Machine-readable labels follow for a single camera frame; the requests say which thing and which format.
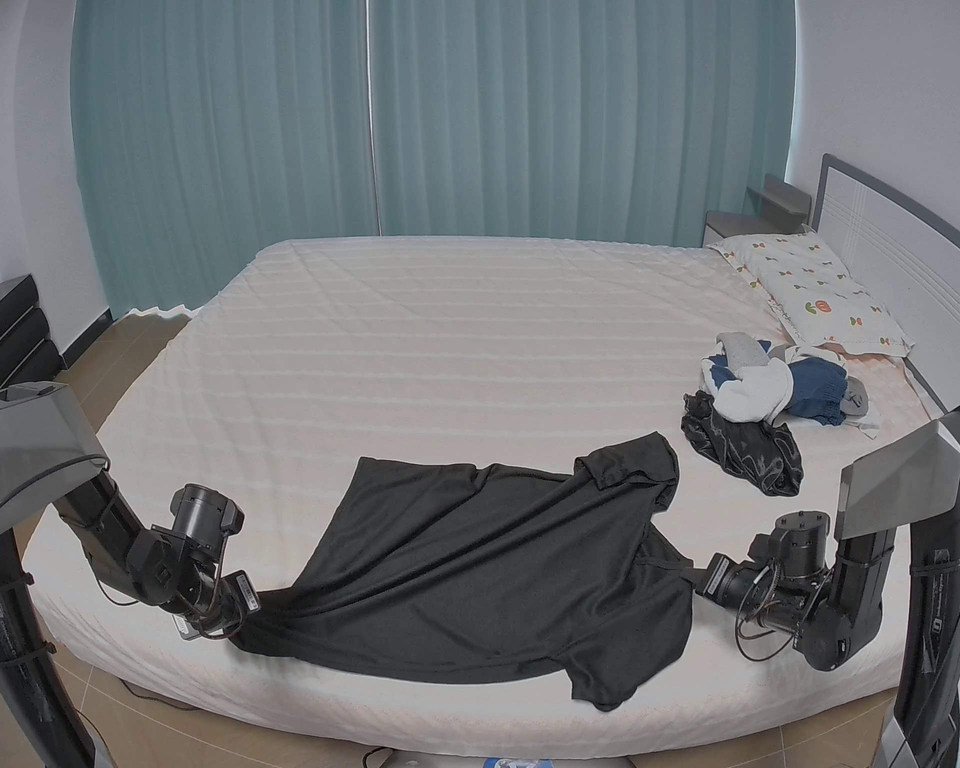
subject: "teal curtain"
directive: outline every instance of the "teal curtain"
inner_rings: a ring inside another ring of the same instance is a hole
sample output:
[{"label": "teal curtain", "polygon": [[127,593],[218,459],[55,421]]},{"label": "teal curtain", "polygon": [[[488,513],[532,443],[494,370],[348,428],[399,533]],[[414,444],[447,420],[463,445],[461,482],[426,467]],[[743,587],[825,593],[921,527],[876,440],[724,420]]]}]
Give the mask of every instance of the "teal curtain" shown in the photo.
[{"label": "teal curtain", "polygon": [[77,173],[115,316],[377,234],[364,0],[78,0]]},{"label": "teal curtain", "polygon": [[370,0],[383,234],[696,246],[782,178],[793,0]]}]

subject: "gray cloth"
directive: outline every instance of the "gray cloth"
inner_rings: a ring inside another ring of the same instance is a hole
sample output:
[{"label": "gray cloth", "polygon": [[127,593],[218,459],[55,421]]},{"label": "gray cloth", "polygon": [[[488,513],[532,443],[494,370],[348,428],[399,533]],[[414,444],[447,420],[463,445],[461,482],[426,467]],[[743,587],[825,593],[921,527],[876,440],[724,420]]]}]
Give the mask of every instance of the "gray cloth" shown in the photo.
[{"label": "gray cloth", "polygon": [[762,368],[770,362],[760,343],[743,331],[719,333],[717,342],[723,345],[724,353],[727,355],[727,368],[734,374],[745,366]]},{"label": "gray cloth", "polygon": [[853,376],[847,376],[847,393],[840,400],[840,413],[845,416],[866,416],[870,409],[870,399],[863,382]]},{"label": "gray cloth", "polygon": [[786,362],[786,351],[790,347],[789,344],[781,344],[779,347],[771,347],[770,351],[767,352],[767,357],[773,360],[775,357],[778,360]]}]

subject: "black shiny cloth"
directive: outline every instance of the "black shiny cloth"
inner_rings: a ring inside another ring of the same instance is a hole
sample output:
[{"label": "black shiny cloth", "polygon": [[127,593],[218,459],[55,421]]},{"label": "black shiny cloth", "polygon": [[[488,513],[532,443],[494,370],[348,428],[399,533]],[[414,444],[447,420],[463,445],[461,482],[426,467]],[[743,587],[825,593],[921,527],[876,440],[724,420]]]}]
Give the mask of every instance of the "black shiny cloth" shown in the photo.
[{"label": "black shiny cloth", "polygon": [[768,496],[795,496],[804,479],[804,465],[786,424],[727,421],[703,390],[684,395],[680,427],[693,449],[716,462],[727,474],[749,480]]},{"label": "black shiny cloth", "polygon": [[564,669],[574,699],[616,708],[689,636],[692,563],[651,522],[678,477],[656,432],[572,475],[363,458],[302,574],[233,642],[429,683]]}]

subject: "bed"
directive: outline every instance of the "bed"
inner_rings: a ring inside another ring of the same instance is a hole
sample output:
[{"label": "bed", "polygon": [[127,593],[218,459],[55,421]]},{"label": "bed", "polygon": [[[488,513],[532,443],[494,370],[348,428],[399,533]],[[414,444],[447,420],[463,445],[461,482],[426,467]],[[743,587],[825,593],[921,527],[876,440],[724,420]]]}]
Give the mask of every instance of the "bed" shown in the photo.
[{"label": "bed", "polygon": [[[833,191],[822,183],[818,218],[823,209],[824,229],[839,231],[843,206],[835,206],[839,224],[830,223],[829,200],[845,198]],[[846,242],[851,258],[860,253],[836,231],[830,238],[838,250]],[[896,314],[893,298],[884,300]],[[678,453],[681,481],[656,523],[705,564],[717,550],[744,556],[783,513],[832,513],[841,467],[929,418],[902,365],[851,360],[882,411],[879,436],[793,422],[801,493],[765,497],[696,455],[680,431],[683,395],[697,388],[700,358],[722,330],[786,341],[715,251],[496,238],[288,241],[259,253],[200,311],[99,436],[145,524],[169,523],[170,496],[185,482],[234,498],[247,520],[225,568],[243,567],[270,589],[300,574],[361,455],[570,471],[595,447],[658,430]],[[697,599],[684,656],[603,713],[570,700],[563,672],[419,684],[183,642],[170,616],[104,599],[52,509],[24,562],[53,634],[107,672],[257,725],[464,756],[673,749],[874,693],[897,682],[908,597],[908,549],[899,546],[879,635],[833,673],[794,653],[745,661],[731,616]]]}]

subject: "pile of clothes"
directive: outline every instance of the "pile of clothes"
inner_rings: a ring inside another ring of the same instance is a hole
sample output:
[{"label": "pile of clothes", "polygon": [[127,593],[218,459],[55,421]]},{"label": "pile of clothes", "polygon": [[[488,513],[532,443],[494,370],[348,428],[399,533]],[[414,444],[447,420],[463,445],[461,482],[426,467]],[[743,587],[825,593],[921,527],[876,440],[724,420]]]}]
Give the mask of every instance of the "pile of clothes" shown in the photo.
[{"label": "pile of clothes", "polygon": [[879,429],[863,382],[848,376],[843,358],[828,349],[773,347],[746,333],[721,333],[702,367],[702,390],[685,396],[684,434],[698,453],[767,495],[794,496],[804,477],[781,414],[852,423],[871,437]]}]

